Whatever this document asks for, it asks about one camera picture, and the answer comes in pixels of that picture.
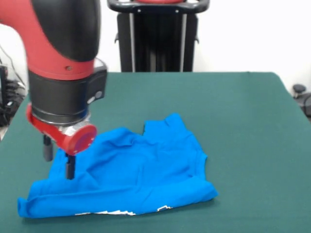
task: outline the black stand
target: black stand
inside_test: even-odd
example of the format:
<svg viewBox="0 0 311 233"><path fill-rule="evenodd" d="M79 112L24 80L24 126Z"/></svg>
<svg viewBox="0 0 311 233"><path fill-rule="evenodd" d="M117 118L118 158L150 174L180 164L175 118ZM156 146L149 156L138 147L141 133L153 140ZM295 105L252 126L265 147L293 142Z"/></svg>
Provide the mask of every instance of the black stand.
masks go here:
<svg viewBox="0 0 311 233"><path fill-rule="evenodd" d="M194 3L123 5L108 0L118 15L122 72L191 72L198 19L209 0Z"/></svg>

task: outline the green tablecloth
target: green tablecloth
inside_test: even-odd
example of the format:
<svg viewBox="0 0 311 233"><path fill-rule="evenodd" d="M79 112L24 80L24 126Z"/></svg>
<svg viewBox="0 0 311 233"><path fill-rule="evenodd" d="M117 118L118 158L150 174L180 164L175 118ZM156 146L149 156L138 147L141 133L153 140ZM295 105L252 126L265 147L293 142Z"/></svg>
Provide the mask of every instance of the green tablecloth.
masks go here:
<svg viewBox="0 0 311 233"><path fill-rule="evenodd" d="M110 73L91 106L99 133L173 112L209 155L213 201L144 216L22 219L17 198L47 177L42 136L25 101L0 143L1 233L307 233L311 231L311 126L272 73Z"/></svg>

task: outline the cable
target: cable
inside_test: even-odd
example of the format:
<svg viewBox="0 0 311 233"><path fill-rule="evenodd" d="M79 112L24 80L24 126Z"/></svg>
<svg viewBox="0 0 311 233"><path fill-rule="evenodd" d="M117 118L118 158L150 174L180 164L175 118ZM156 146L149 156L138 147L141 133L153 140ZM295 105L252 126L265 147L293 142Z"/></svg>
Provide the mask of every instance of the cable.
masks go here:
<svg viewBox="0 0 311 233"><path fill-rule="evenodd" d="M102 65L105 65L105 62L102 61L102 59L96 57L95 59L97 59L98 61L100 61L102 63Z"/></svg>
<svg viewBox="0 0 311 233"><path fill-rule="evenodd" d="M3 49L3 47L2 47L1 45L0 45L0 49L1 49L2 52L9 58L14 73L15 73L16 76L18 77L19 81L23 84L23 86L24 86L23 88L25 89L25 88L26 88L26 85L25 85L25 83L23 82L23 80L21 79L21 77L18 75L18 73L16 72L15 67L14 67L14 64L13 64L12 58L6 53L6 51Z"/></svg>

